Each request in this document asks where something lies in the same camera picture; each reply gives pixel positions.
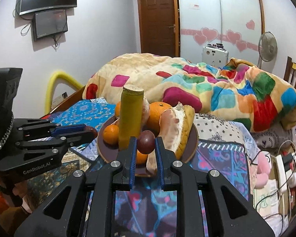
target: fan grille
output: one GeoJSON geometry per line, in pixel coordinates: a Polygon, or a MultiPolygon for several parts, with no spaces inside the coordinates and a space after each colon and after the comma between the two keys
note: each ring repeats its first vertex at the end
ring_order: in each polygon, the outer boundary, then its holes
{"type": "Polygon", "coordinates": [[[260,37],[259,54],[263,61],[272,61],[277,55],[277,42],[271,32],[266,32],[260,37]]]}

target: door frame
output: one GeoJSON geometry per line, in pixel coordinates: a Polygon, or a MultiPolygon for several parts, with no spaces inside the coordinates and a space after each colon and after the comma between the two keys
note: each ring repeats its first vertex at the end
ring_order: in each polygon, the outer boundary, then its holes
{"type": "MultiPolygon", "coordinates": [[[[174,1],[174,24],[175,24],[175,56],[180,56],[180,21],[179,21],[179,3],[178,0],[174,1]]],[[[139,33],[141,39],[141,50],[144,49],[144,34],[143,34],[143,22],[141,12],[141,0],[137,0],[138,3],[138,17],[139,17],[139,33]]]]}

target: wall socket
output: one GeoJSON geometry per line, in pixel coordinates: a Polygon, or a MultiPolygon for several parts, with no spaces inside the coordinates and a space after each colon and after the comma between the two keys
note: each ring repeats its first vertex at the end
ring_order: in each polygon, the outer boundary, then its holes
{"type": "Polygon", "coordinates": [[[53,101],[51,103],[51,110],[53,110],[60,103],[62,103],[62,101],[64,101],[67,98],[68,98],[68,94],[67,94],[67,92],[64,92],[62,95],[60,95],[60,96],[56,97],[55,99],[53,99],[53,101]]]}

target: wooden door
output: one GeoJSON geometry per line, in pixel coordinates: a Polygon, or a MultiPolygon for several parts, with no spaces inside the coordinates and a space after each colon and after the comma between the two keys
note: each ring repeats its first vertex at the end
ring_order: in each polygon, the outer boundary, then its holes
{"type": "Polygon", "coordinates": [[[141,52],[175,57],[173,0],[139,0],[141,52]]]}

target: door handle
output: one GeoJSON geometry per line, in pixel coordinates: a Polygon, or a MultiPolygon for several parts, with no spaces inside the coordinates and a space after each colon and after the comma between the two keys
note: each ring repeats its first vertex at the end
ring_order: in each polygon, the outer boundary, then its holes
{"type": "Polygon", "coordinates": [[[170,26],[169,28],[173,28],[173,33],[175,33],[175,24],[173,24],[173,26],[170,26]]]}

